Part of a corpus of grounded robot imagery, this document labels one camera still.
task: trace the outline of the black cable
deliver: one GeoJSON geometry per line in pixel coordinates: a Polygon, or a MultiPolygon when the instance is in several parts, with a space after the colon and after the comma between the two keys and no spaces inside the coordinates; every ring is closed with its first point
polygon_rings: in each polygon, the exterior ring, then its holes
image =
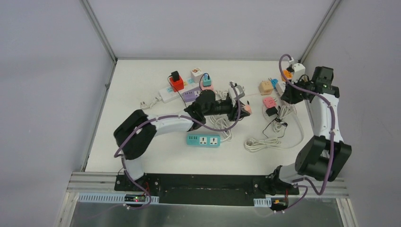
{"type": "Polygon", "coordinates": [[[310,78],[309,78],[309,76],[306,75],[306,74],[302,75],[299,79],[302,79],[302,77],[304,77],[304,76],[306,76],[306,77],[308,78],[308,81],[311,81],[310,78]]]}
{"type": "Polygon", "coordinates": [[[202,77],[200,78],[200,80],[199,80],[199,89],[200,89],[201,91],[203,91],[202,88],[201,88],[201,82],[202,82],[203,76],[205,76],[205,74],[209,75],[207,72],[205,72],[205,73],[202,75],[202,77]]]}
{"type": "MultiPolygon", "coordinates": [[[[277,117],[274,118],[274,119],[266,126],[266,128],[264,128],[264,130],[262,131],[263,135],[264,135],[265,137],[267,137],[267,138],[269,138],[269,137],[268,137],[266,134],[264,134],[264,131],[268,128],[269,125],[271,125],[271,123],[273,123],[273,121],[282,122],[282,120],[280,120],[280,118],[279,118],[279,115],[277,114],[277,117]]],[[[288,124],[287,124],[287,123],[284,123],[283,125],[285,126],[283,135],[280,136],[280,137],[277,137],[277,138],[283,138],[284,135],[286,134],[286,129],[287,129],[287,127],[288,127],[288,124]]]]}
{"type": "MultiPolygon", "coordinates": [[[[170,84],[170,86],[173,87],[173,91],[174,91],[175,87],[171,84],[171,82],[170,82],[170,80],[169,80],[170,77],[171,77],[171,76],[168,76],[168,77],[167,77],[167,81],[168,81],[168,83],[170,84]]],[[[180,95],[181,99],[183,100],[184,105],[185,105],[185,108],[187,108],[187,104],[185,103],[184,98],[181,96],[181,94],[180,94],[180,92],[179,92],[178,90],[177,90],[177,93],[180,95]]]]}
{"type": "Polygon", "coordinates": [[[122,167],[122,168],[118,171],[117,175],[120,175],[120,172],[121,172],[122,169],[124,169],[124,167],[122,167]]]}

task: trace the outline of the white wall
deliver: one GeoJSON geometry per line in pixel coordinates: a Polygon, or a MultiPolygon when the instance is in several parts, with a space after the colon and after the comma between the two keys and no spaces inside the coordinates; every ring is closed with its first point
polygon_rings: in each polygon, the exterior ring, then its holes
{"type": "Polygon", "coordinates": [[[344,0],[306,59],[334,68],[339,119],[353,153],[342,171],[360,226],[399,226],[400,0],[344,0]]]}
{"type": "Polygon", "coordinates": [[[332,0],[91,0],[117,57],[299,58],[332,0]]]}
{"type": "Polygon", "coordinates": [[[55,224],[112,63],[78,0],[0,7],[0,226],[55,224]]]}

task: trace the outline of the teal power strip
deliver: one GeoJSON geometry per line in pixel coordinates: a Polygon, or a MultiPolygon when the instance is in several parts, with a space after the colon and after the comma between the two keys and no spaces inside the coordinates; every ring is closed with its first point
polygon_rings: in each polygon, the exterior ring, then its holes
{"type": "Polygon", "coordinates": [[[203,148],[217,148],[220,146],[220,135],[187,134],[187,144],[203,148]]]}

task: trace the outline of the white table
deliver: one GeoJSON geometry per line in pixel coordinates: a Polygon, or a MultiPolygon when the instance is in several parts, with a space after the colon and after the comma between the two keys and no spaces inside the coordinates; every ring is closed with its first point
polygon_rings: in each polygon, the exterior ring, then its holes
{"type": "MultiPolygon", "coordinates": [[[[185,132],[169,133],[155,137],[142,155],[145,173],[162,174],[210,174],[210,175],[266,175],[278,165],[295,161],[300,149],[313,136],[312,127],[304,102],[296,105],[297,115],[304,131],[289,116],[288,128],[281,138],[287,150],[267,148],[257,153],[244,149],[248,138],[265,139],[262,130],[274,118],[267,121],[262,115],[262,96],[258,85],[268,78],[279,79],[277,61],[166,61],[166,60],[118,60],[105,107],[102,112],[95,140],[87,163],[87,172],[117,172],[122,167],[119,158],[113,158],[117,145],[114,130],[135,110],[141,101],[149,102],[158,90],[168,86],[167,76],[177,70],[183,79],[190,77],[190,70],[200,67],[212,77],[215,89],[227,90],[233,80],[245,87],[252,115],[244,118],[233,128],[234,139],[219,148],[195,148],[186,145],[185,132]]],[[[159,102],[147,114],[176,113],[185,106],[178,98],[167,104],[159,102]]],[[[200,128],[198,132],[209,131],[200,128]]]]}

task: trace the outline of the black plug adapter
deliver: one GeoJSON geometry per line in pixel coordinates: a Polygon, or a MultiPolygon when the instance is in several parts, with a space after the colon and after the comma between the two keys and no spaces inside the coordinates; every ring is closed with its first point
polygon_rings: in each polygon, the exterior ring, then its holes
{"type": "Polygon", "coordinates": [[[266,110],[266,114],[270,117],[273,116],[275,114],[277,114],[279,111],[277,110],[276,107],[272,107],[266,110]]]}
{"type": "Polygon", "coordinates": [[[180,74],[178,74],[178,71],[174,71],[171,73],[171,77],[173,78],[173,82],[179,81],[180,80],[180,74]]]}

